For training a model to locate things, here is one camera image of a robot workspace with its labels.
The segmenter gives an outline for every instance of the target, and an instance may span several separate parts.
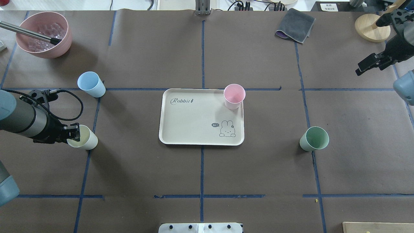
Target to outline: pink bowl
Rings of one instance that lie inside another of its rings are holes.
[[[70,30],[69,24],[67,23],[67,20],[65,17],[63,17],[63,15],[51,11],[40,12],[24,20],[22,24],[20,24],[20,27],[36,32],[38,25],[52,24],[54,22],[60,24],[62,28],[66,30],[66,35],[62,41],[53,48],[42,52],[32,52],[29,50],[28,46],[29,40],[31,40],[31,38],[19,33],[16,34],[17,45],[24,51],[40,58],[57,58],[59,56],[62,56],[69,50],[70,46],[72,45],[72,32]]]

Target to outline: tray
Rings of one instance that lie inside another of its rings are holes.
[[[158,136],[164,144],[238,146],[244,141],[243,104],[227,109],[223,90],[168,89]]]

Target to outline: towel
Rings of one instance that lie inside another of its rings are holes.
[[[306,38],[309,37],[314,22],[314,17],[290,8],[283,17],[275,35],[303,44]]]

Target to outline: green cup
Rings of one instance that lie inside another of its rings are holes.
[[[325,148],[329,143],[328,133],[317,126],[308,128],[299,141],[301,148],[306,151],[320,150]]]

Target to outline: wooden disc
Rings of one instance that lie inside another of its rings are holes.
[[[355,21],[355,29],[358,34],[367,41],[371,42],[383,42],[391,33],[391,27],[377,27],[375,22],[379,16],[374,14],[366,14],[360,16]]]

